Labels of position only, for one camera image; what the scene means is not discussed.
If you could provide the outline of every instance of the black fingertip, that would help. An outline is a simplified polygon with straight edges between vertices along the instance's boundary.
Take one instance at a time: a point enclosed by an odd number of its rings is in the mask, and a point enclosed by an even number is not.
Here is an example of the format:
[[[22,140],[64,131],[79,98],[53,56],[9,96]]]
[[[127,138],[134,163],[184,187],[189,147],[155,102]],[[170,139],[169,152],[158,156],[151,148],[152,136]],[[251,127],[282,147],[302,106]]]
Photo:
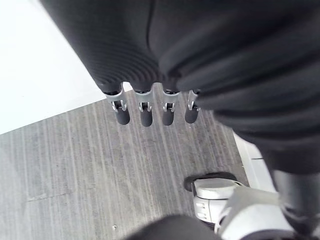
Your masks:
[[[116,119],[118,120],[118,123],[121,125],[126,125],[130,122],[130,114],[128,109],[125,111],[122,110],[122,108],[118,109],[118,112],[115,113]]]
[[[153,122],[152,111],[148,111],[147,109],[144,109],[143,111],[140,112],[140,119],[141,119],[141,124],[144,127],[151,126]]]
[[[162,122],[165,126],[170,126],[174,122],[175,113],[168,110],[164,111],[162,115]]]
[[[192,110],[189,110],[188,108],[185,110],[185,115],[184,119],[188,124],[193,124],[197,118],[198,118],[198,113],[197,108],[193,108]]]

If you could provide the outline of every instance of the metal joint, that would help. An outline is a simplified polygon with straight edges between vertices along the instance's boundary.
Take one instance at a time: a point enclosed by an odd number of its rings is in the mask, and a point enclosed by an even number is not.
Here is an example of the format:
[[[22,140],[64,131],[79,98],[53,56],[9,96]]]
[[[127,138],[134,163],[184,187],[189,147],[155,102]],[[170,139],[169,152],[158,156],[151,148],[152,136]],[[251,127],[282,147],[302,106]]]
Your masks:
[[[118,112],[118,109],[122,109],[124,112],[127,110],[127,99],[123,89],[121,89],[121,92],[116,95],[105,94],[105,96],[116,113]]]
[[[168,93],[163,91],[163,110],[167,112],[170,110],[172,113],[175,111],[176,103],[180,92]]]
[[[198,97],[198,94],[196,94],[193,90],[189,91],[189,96],[188,96],[188,109],[191,111],[192,109],[196,109],[197,112],[200,111],[200,107],[198,107],[195,104],[195,101]]]
[[[147,109],[148,112],[152,109],[153,92],[152,89],[147,92],[135,92],[136,98],[139,101],[139,110],[143,112]]]

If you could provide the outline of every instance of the white wall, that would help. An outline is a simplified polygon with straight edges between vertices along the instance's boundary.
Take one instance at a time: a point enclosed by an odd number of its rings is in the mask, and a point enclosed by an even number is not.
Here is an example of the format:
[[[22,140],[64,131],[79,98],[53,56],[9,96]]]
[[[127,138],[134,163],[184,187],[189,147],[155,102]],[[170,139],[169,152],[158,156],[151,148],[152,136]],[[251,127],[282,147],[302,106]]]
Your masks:
[[[0,134],[104,98],[37,1],[0,0]]]

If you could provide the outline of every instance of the floor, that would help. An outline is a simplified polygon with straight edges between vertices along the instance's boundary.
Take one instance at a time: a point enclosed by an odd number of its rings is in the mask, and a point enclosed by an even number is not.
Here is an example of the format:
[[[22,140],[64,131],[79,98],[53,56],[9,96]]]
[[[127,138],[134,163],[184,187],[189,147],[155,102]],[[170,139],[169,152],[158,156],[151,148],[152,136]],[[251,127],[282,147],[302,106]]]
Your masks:
[[[149,128],[134,104],[122,126],[102,100],[0,135],[0,240],[118,240],[193,215],[186,176],[229,171],[247,183],[230,129],[205,111],[187,124],[185,94],[163,126],[156,99]]]

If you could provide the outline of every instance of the gray carpet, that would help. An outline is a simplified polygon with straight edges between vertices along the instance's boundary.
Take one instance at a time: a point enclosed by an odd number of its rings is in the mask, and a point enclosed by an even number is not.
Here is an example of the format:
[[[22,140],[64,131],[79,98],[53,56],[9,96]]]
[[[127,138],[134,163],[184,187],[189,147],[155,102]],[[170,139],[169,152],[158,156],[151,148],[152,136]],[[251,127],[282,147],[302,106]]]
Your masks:
[[[148,128],[133,101],[122,126],[102,100],[0,135],[0,240],[118,240],[193,215],[186,176],[224,170],[247,183],[230,129],[205,111],[185,123],[186,95],[163,126],[156,99]]]

